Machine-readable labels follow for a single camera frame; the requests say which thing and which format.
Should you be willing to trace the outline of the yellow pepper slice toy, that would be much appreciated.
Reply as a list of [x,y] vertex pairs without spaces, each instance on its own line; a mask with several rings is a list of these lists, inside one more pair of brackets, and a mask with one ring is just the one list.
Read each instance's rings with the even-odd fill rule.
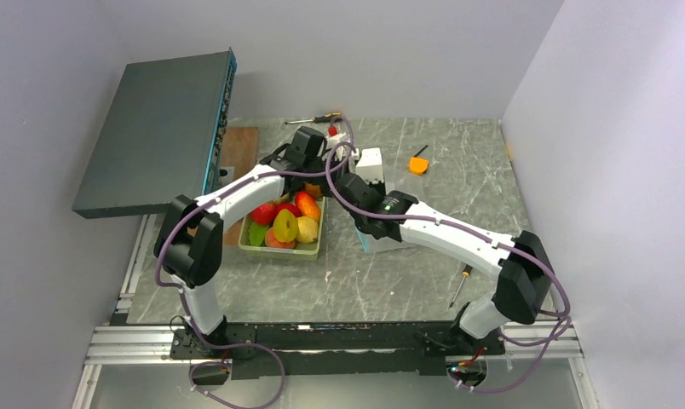
[[281,210],[273,221],[273,236],[280,243],[296,240],[299,232],[297,217],[289,210]]

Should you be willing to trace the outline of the clear zip top bag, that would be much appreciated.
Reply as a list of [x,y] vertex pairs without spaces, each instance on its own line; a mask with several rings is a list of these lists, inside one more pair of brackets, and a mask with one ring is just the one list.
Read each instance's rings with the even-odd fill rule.
[[[415,195],[417,189],[412,186],[407,179],[398,178],[392,181],[370,183],[370,186],[376,188],[378,191],[385,190],[386,193],[391,193],[393,190],[400,190],[401,192],[412,193]],[[398,249],[405,249],[413,247],[413,244],[398,242],[391,238],[375,239],[372,235],[362,233],[356,230],[359,237],[362,249],[365,253],[377,253],[382,251],[397,251]]]

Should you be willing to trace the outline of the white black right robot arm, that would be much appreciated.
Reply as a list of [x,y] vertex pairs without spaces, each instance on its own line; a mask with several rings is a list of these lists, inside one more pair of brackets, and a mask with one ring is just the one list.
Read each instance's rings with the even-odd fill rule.
[[553,271],[535,233],[524,230],[514,237],[477,228],[410,194],[382,195],[352,173],[341,176],[331,191],[362,233],[436,250],[496,280],[491,294],[458,312],[450,333],[458,352],[470,354],[493,330],[509,322],[530,325],[541,313]]

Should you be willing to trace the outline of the yellow lemon toy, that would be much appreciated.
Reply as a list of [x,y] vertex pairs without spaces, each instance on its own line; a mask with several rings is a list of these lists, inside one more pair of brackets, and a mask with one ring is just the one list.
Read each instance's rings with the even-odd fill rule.
[[319,239],[319,223],[309,216],[301,216],[297,219],[298,232],[296,241],[302,244],[313,244]]

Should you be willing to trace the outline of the red tomato toy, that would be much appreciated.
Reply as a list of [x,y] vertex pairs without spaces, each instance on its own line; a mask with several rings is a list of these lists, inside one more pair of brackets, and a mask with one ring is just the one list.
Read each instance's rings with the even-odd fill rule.
[[294,217],[302,216],[302,213],[299,210],[299,208],[290,202],[277,204],[275,208],[275,215],[277,216],[283,210],[289,211]]

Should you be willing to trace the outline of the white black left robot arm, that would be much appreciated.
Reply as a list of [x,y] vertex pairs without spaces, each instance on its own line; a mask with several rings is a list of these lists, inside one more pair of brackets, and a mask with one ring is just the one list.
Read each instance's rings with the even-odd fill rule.
[[230,226],[255,208],[305,182],[330,194],[339,175],[348,173],[354,147],[330,147],[326,137],[299,128],[291,142],[264,157],[252,170],[213,193],[172,199],[155,246],[155,282],[176,290],[193,347],[206,358],[228,348],[227,319],[216,298],[213,278],[222,265],[222,238]]

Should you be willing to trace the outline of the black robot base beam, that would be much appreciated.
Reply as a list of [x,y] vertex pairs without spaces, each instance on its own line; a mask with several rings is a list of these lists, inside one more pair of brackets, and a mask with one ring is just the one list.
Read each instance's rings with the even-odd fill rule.
[[483,359],[505,352],[493,331],[480,341],[457,333],[448,321],[231,323],[214,350],[191,328],[174,332],[170,358],[225,360],[234,380],[300,375],[415,372],[438,376],[455,359]]

